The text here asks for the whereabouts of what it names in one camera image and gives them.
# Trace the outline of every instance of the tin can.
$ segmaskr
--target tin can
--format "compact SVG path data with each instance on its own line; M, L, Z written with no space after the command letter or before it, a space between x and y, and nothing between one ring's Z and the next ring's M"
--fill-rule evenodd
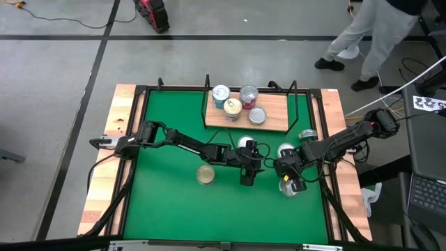
M301 142L312 142L318 139L318 132L313 129L306 129L299 133L299 140Z
M212 103L218 109L223 109L224 102L231 96L231 91L227 86L217 85L212 89Z
M237 144L237 146L238 146L238 147L246 147L246 142L247 142L248 140L254 140L254 139L253 139L252 137L248 136L248 135L242 136L242 137L238 140L238 144Z
M256 106L259 90L255 86L244 86L240 89L240 101L243 109L252 109Z
M259 126L265 123L266 120L266 112L261 107L254 107L249 111L248 120L251 124Z
M277 157L281 158L282 156L282 150L285 149L294 149L294 146L292 144L289 143L283 143L279 146L279 148L277 149Z
M202 185L209 185L214 181L215 172L212 167L202 165L197 170L197 180Z
M237 121L240 118L242 112L242 103L235 98L229 98L226 100L223 106L224 117L229 122Z
M283 179L279 182L279 191L283 192L285 196L292 197L295 196L298 192L293 191L293 181L288 180L284 181Z

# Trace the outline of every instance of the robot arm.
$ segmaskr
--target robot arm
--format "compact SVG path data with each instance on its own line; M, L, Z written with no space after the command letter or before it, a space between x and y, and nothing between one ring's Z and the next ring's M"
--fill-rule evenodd
M156 137L159 129L163 131L165 138L157 142ZM137 133L120 138L115 153L121 158L134 158L139 147L159 148L161 146L177 146L197 154L204 162L211 165L241 168L241 185L254 185L256 175L263 172L261 169L263 156L259 153L257 143L253 140L247 141L245 147L231 149L228 144L203 143L192 139L157 121L146 121Z
M387 139L398 132L399 124L392 114L383 109L368 112L364 118L337 134L321 141L308 142L296 149L282 150L282 157L273 164L278 177L290 183L294 192L306 190L300 175L318 162L338 162L350 147L370 137Z

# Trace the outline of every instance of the green tabletop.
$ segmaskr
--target green tabletop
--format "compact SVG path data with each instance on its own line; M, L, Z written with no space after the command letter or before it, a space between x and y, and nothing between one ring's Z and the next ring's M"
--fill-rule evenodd
M202 93L151 91L146 120L162 121L169 128L207 142L219 128L205 129L201 120ZM294 96L288 97L289 124L295 118ZM311 128L306 96L298 97L299 121L283 132L229 129L235 141L243 135L271 146L270 157L284 142L299 145L298 133ZM159 132L157 140L164 135ZM229 144L221 132L214 143ZM260 152L265 153L264 146ZM279 191L274 169L257 175L254 186L239 184L240 170L213 166L212 185L197 182L199 156L175 146L141 149L137 159L124 238L178 241L327 244L327 229L318 183L289 198ZM304 171L315 178L316 168Z

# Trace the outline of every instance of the black shoe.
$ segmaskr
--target black shoe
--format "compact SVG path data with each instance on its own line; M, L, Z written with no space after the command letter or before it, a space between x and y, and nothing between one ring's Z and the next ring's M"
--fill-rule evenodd
M358 80L356 83L352 84L351 89L354 91L362 91L374 88L379 82L378 77L372 77L368 81Z
M335 60L326 61L325 59L319 59L314 67L318 69L330 69L333 71L341 71L344 69L344 64Z

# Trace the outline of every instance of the wooden platform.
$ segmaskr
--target wooden platform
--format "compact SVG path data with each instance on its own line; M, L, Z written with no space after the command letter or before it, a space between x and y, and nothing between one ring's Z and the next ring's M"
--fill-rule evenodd
M240 93L232 92L231 98L238 99ZM256 106L266 112L266 121L262 125L253 125L248 121L248 110L243 109L240 118L229 122L224 118L223 109L215 108L212 102L212 91L209 91L208 106L206 108L206 125L224 128L247 128L254 130L274 130L286 132L288 130L288 105L285 95L259 94Z
M118 84L114 93L113 101L109 111L109 117L105 126L105 134L113 136L124 136L125 131L118 128L126 128L129 123L128 117L132 106L133 95L136 85L134 84ZM333 135L346 128L344 113L342 112L341 101L337 90L322 89L323 108L325 110L325 119L328 127L329 135ZM137 102L137 117L134 119L132 125L132 132L136 132L140 122L139 115L143 107L144 95L139 97ZM322 139L321 117L319 117L319 109L316 98L312 98L315 122L319 135ZM98 159L101 159L109 154L108 150L100 150ZM346 160L353 161L351 155L345 155ZM91 179L90 191L86 198L84 212L82 214L78 234L87 232L94 223L99 220L100 216L105 212L112 198L114 188L114 181L116 180L116 173L119 161L117 158L110 158L99 164L93 173ZM130 161L126 161L124 179L126 179ZM341 195L342 208L347 216L352 220L353 224L359 229L361 234L371 240L371 233L369 228L369 221L362 200L361 188L357 179L356 169L347 162L341 161L338 163L336 170L337 181L339 185L339 192ZM121 220L122 202L114 215L114 223L111 228L111 234L118 233L118 224ZM334 231L334 239L340 240L341 234L339 230L339 221L334 209L330 206L331 223Z

